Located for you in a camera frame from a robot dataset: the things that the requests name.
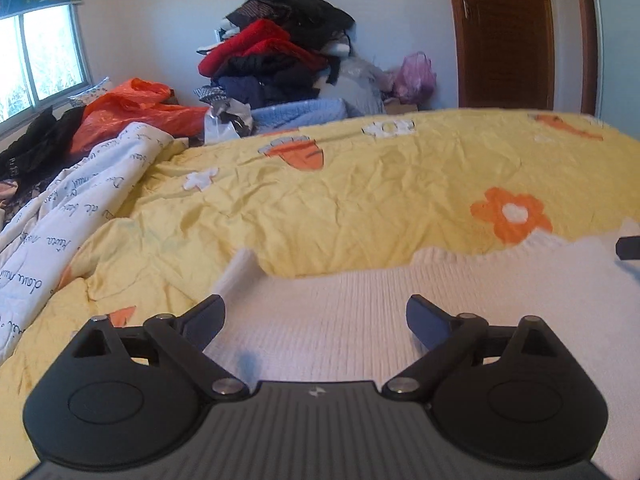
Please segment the white knitted sweater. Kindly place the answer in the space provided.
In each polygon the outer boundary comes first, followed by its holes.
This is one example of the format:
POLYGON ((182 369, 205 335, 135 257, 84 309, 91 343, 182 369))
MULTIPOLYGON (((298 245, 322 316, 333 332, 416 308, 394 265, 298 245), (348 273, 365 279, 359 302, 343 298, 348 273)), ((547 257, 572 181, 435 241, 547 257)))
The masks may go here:
POLYGON ((213 291, 226 305, 224 328, 206 354, 249 385, 282 382, 382 384, 422 356, 406 305, 420 295, 450 314, 492 325, 537 315, 556 333, 608 404, 594 461, 610 477, 639 474, 639 266, 616 256, 636 235, 613 232, 567 242, 535 232, 484 256, 424 248, 398 268, 315 278, 277 278, 247 249, 213 291))

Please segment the black clothes by window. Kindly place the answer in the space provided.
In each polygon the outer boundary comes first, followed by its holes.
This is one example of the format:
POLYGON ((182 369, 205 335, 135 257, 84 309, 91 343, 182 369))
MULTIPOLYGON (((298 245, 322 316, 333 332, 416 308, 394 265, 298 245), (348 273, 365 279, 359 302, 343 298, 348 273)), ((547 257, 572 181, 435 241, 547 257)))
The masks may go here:
POLYGON ((75 106, 56 118, 53 108, 47 107, 20 138, 1 152, 1 179, 32 177, 59 162, 70 149, 84 113, 84 106, 75 106))

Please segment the dark navy clothes stack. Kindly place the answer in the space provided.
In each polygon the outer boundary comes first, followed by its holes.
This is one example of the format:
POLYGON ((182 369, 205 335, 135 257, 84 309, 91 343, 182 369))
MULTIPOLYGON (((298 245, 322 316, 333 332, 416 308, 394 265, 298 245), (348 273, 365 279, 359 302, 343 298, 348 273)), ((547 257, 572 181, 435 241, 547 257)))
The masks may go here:
POLYGON ((210 81, 228 98, 252 110, 317 99, 317 72, 284 54, 235 56, 216 70, 210 81))

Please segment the white lettered blanket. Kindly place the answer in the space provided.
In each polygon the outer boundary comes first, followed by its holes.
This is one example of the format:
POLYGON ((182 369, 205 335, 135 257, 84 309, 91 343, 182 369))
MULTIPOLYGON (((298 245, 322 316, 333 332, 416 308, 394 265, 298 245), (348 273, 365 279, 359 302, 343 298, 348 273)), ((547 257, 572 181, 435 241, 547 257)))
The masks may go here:
POLYGON ((1 359, 60 286, 81 245, 116 212, 175 139, 142 122, 62 170, 1 231, 1 359))

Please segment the yellow carrot print quilt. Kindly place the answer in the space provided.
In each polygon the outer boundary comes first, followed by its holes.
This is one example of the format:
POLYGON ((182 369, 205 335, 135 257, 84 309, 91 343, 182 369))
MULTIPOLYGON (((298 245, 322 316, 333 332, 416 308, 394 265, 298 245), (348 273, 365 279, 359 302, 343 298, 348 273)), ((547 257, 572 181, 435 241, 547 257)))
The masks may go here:
POLYGON ((233 254, 300 278, 578 240, 639 215, 639 143, 584 115, 442 110, 363 117, 160 159, 78 249, 1 367, 1 474, 35 463, 22 408, 93 312, 135 321, 205 297, 233 254))

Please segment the white crumpled plastic bag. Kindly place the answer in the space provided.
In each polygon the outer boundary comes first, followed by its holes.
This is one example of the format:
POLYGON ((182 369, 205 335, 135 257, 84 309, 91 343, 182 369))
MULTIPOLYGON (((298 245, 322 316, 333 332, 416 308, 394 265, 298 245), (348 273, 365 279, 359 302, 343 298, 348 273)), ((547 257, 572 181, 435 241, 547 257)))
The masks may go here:
POLYGON ((204 144, 213 145, 251 136, 254 130, 248 104, 231 99, 209 107, 204 117, 204 144))

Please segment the orange plastic bag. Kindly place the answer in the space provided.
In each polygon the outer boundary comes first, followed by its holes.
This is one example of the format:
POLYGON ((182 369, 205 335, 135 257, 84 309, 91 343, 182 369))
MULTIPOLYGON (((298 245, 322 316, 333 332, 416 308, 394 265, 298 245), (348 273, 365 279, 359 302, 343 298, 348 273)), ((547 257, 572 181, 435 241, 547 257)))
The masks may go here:
POLYGON ((71 155, 84 156, 101 142, 116 138, 132 122, 142 122, 177 138, 203 131, 205 106, 171 104, 174 92, 166 84, 131 78, 85 107, 72 137, 71 155))

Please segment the light blue folded blanket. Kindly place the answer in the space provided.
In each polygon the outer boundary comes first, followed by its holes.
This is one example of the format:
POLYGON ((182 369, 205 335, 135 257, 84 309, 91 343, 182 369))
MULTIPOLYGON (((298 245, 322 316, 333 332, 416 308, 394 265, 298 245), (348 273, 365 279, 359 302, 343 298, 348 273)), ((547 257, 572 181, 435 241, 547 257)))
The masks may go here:
POLYGON ((362 116, 342 99, 289 102, 252 110, 253 133, 266 134, 300 127, 324 125, 362 116))

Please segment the pink plastic bag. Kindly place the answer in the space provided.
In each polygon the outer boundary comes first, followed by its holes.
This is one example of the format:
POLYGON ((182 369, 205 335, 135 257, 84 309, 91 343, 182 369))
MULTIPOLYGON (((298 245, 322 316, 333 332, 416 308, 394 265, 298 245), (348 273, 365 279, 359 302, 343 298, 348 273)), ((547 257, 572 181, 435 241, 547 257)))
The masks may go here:
POLYGON ((394 77, 394 96, 402 104, 421 104, 431 99, 437 84, 432 61, 422 52, 404 58, 394 77))

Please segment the brown wooden door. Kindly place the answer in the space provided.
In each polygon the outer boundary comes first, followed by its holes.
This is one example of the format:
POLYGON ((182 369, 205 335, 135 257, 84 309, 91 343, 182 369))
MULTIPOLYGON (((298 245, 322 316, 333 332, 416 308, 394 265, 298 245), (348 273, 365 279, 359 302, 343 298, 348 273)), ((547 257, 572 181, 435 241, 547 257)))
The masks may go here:
POLYGON ((462 107, 594 114, 596 0, 451 0, 462 107))

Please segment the clear grey plastic bag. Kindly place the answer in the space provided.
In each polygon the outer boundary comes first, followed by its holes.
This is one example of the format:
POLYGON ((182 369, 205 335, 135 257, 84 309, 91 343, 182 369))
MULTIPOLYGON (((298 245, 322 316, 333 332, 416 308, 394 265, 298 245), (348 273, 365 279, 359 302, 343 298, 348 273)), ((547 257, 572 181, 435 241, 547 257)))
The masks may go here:
POLYGON ((342 58, 337 75, 325 70, 314 86, 320 99, 340 99, 349 118, 385 115, 384 96, 393 91, 393 77, 358 56, 342 58))

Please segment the red garment on pile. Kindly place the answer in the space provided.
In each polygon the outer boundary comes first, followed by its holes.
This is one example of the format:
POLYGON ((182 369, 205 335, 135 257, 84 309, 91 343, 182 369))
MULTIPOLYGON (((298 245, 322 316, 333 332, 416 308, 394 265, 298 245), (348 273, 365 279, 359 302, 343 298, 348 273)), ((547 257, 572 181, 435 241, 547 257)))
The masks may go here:
POLYGON ((198 64, 198 72, 204 77, 212 78, 230 58, 272 54, 292 56, 314 72, 323 70, 328 65, 324 56, 296 46, 286 30, 273 21, 261 18, 213 47, 198 64))

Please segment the black garment pile top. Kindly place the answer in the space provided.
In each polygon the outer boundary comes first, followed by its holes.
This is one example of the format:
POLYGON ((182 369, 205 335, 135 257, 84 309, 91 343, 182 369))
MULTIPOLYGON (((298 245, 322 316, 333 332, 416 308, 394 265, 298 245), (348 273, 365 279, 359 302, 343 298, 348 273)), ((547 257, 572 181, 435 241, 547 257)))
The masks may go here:
POLYGON ((226 16, 241 30, 262 18, 288 32, 293 44, 317 51, 355 25, 351 15, 324 0, 246 0, 226 16))

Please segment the window with metal frame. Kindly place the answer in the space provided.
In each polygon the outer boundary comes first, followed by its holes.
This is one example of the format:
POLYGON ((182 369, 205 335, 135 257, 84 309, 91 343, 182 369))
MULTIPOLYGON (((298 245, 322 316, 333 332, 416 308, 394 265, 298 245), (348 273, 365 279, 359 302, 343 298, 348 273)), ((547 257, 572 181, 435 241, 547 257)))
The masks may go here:
POLYGON ((4 136, 91 83, 76 6, 49 6, 2 18, 4 136))

